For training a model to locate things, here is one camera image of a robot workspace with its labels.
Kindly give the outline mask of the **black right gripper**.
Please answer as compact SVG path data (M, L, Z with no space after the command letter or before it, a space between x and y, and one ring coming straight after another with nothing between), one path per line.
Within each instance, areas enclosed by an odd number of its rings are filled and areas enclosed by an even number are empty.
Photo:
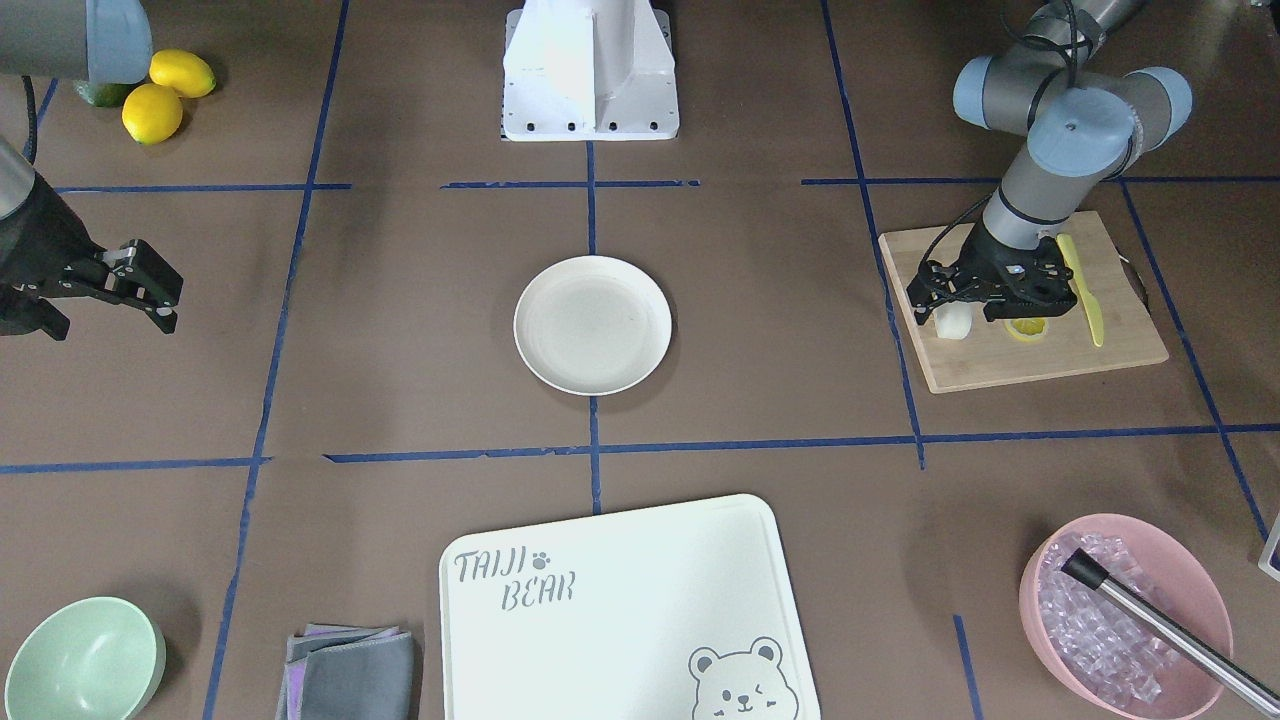
M61 196L37 179L18 209L3 218L1 336L40 331L64 341L70 322L46 292L124 304L173 334L183 277L143 240L104 252Z

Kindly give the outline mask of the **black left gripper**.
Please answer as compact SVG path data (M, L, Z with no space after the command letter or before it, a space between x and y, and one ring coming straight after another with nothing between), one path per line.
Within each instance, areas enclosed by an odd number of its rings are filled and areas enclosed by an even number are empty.
M1053 240L1034 249L1012 249L977 223L956 260L945 265L931 258L943 238L927 249L908 284L908 304L915 323L924 324L946 304L979 304L987 322L1062 316L1076 306L1070 286L1073 270Z

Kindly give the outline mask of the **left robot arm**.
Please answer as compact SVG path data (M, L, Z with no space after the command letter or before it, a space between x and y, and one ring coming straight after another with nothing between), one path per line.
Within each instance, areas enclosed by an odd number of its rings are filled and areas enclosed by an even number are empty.
M1024 145L948 264L925 254L906 288L913 320L950 304L979 304L988 322L1061 316L1076 306L1057 236L1085 196L1165 145L1189 119L1184 76L1151 67L1124 76L1085 64L1139 10L1139 1L1047 1L998 56L970 60L955 113Z

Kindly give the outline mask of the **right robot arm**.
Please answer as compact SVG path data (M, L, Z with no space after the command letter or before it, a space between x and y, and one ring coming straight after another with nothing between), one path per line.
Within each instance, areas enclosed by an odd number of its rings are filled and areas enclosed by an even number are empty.
M1 67L31 79L92 83L145 77L152 35L137 1L5 1ZM55 299L87 297L142 311L163 333L175 331L182 275L148 243L116 250L96 243L83 222L36 170L38 132L1 152L1 331L41 332L56 341L70 323Z

